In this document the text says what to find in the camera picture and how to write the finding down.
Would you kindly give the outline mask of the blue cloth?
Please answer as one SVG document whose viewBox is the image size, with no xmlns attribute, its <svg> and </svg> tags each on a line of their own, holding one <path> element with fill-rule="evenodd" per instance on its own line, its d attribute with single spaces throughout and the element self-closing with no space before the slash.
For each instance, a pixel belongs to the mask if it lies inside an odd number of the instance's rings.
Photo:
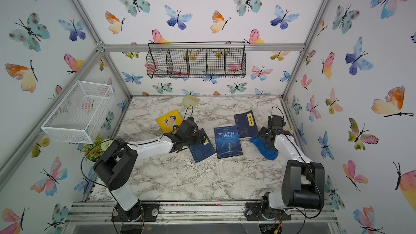
<svg viewBox="0 0 416 234">
<path fill-rule="evenodd" d="M 266 142 L 258 138 L 256 135 L 250 139 L 261 155 L 267 160 L 275 160 L 278 157 L 278 151 L 267 145 Z"/>
</svg>

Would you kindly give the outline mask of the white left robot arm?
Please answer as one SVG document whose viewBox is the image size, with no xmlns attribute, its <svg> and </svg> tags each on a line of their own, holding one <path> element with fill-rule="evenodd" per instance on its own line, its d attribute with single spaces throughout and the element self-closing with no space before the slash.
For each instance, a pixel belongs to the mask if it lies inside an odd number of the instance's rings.
<svg viewBox="0 0 416 234">
<path fill-rule="evenodd" d="M 144 208 L 129 182 L 139 161 L 205 144 L 207 138 L 205 131 L 197 126 L 194 118 L 189 117 L 181 125 L 175 125 L 172 132 L 152 140 L 134 143 L 122 139 L 111 140 L 108 149 L 95 162 L 93 170 L 116 201 L 112 222 L 144 223 L 156 220 L 159 206 Z"/>
</svg>

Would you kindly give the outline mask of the blue Little Prince book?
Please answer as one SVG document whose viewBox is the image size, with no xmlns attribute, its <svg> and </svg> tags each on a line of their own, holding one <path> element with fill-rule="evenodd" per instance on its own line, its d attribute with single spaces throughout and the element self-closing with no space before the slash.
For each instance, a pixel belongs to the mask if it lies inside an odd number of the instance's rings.
<svg viewBox="0 0 416 234">
<path fill-rule="evenodd" d="M 236 126 L 216 127 L 214 137 L 218 159 L 243 155 Z"/>
</svg>

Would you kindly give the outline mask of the dark blue Chinese book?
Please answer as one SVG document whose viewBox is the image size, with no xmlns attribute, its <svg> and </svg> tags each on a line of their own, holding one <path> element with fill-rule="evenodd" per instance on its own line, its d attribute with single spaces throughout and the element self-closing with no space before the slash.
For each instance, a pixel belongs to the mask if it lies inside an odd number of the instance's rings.
<svg viewBox="0 0 416 234">
<path fill-rule="evenodd" d="M 203 142 L 201 144 L 192 145 L 189 147 L 189 150 L 196 164 L 216 154 L 216 150 L 213 147 L 213 144 L 209 140 L 204 129 L 201 129 L 200 133 L 201 133 L 201 139 L 203 140 Z"/>
</svg>

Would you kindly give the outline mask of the dark blue horse-cover book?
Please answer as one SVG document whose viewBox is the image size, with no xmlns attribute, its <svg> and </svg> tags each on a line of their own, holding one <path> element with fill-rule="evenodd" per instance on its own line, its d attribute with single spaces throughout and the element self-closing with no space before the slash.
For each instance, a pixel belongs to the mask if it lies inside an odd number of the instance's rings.
<svg viewBox="0 0 416 234">
<path fill-rule="evenodd" d="M 251 138 L 258 134 L 258 128 L 253 111 L 234 115 L 238 135 L 240 138 Z"/>
</svg>

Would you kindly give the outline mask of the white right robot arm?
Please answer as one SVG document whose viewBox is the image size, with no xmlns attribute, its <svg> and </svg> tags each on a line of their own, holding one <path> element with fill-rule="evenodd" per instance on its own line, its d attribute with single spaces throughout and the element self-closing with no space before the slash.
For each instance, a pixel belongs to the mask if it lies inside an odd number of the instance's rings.
<svg viewBox="0 0 416 234">
<path fill-rule="evenodd" d="M 291 210 L 306 219 L 318 217 L 325 205 L 325 168 L 308 158 L 289 131 L 263 127 L 251 140 L 256 146 L 287 158 L 281 189 L 266 192 L 259 202 L 247 202 L 248 221 L 290 220 Z"/>
</svg>

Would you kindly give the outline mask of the yellow illustrated book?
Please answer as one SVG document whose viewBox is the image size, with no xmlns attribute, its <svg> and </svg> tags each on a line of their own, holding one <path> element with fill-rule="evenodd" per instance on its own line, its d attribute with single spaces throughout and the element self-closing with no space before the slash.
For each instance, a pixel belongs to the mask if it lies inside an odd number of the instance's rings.
<svg viewBox="0 0 416 234">
<path fill-rule="evenodd" d="M 157 119 L 163 133 L 172 132 L 174 126 L 180 126 L 182 122 L 183 118 L 176 109 Z"/>
</svg>

